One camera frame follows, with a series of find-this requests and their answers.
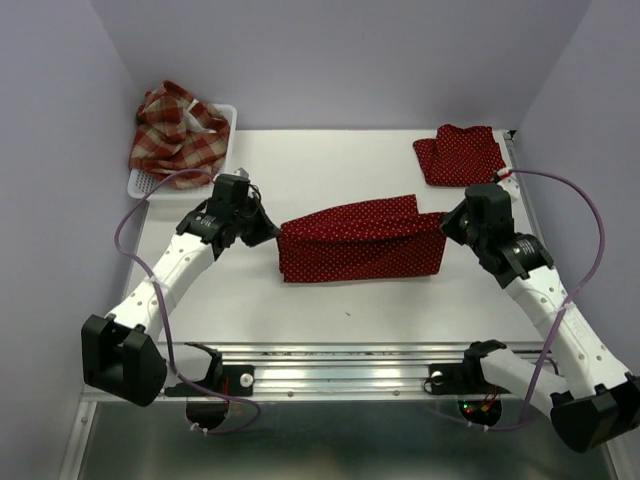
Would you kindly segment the red polka dot skirt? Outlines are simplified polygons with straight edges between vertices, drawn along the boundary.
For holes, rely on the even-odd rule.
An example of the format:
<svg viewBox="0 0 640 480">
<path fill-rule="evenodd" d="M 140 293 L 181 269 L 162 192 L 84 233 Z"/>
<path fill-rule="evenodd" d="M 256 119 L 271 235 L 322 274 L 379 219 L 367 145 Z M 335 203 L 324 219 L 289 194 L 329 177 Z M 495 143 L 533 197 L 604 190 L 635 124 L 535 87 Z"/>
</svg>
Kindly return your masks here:
<svg viewBox="0 0 640 480">
<path fill-rule="evenodd" d="M 429 186 L 466 188 L 491 183 L 506 167 L 490 126 L 461 128 L 446 124 L 435 138 L 413 142 L 419 167 Z"/>
<path fill-rule="evenodd" d="M 446 243 L 441 212 L 422 213 L 414 195 L 321 210 L 281 225 L 279 270 L 286 283 L 432 276 Z"/>
</svg>

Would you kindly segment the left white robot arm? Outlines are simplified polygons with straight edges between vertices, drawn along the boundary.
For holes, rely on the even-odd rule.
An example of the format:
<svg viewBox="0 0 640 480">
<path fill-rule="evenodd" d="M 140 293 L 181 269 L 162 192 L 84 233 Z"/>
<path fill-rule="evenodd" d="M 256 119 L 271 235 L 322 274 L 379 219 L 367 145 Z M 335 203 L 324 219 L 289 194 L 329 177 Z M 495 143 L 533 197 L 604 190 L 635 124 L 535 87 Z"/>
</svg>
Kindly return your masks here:
<svg viewBox="0 0 640 480">
<path fill-rule="evenodd" d="M 216 177 L 211 196 L 178 224 L 154 266 L 129 257 L 145 278 L 105 316 L 90 316 L 81 329 L 87 385 L 138 406 L 150 405 L 169 386 L 182 383 L 213 395 L 223 371 L 196 361 L 186 378 L 178 370 L 169 316 L 198 277 L 236 240 L 256 247 L 277 238 L 259 189 L 238 169 Z"/>
</svg>

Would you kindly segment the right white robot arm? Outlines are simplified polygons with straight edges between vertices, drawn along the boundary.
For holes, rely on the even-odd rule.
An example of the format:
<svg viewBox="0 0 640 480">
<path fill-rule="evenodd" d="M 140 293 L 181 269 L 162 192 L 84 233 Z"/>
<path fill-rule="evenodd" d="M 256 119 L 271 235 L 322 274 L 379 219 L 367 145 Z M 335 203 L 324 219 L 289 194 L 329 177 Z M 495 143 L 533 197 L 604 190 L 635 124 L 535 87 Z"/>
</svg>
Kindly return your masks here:
<svg viewBox="0 0 640 480">
<path fill-rule="evenodd" d="M 540 240 L 516 232 L 508 191 L 496 183 L 468 187 L 461 203 L 443 216 L 441 229 L 469 247 L 522 309 L 545 340 L 541 353 L 552 355 L 559 371 L 536 366 L 497 340 L 477 341 L 460 363 L 441 367 L 433 393 L 504 389 L 544 414 L 578 453 L 638 428 L 638 376 L 591 328 Z"/>
</svg>

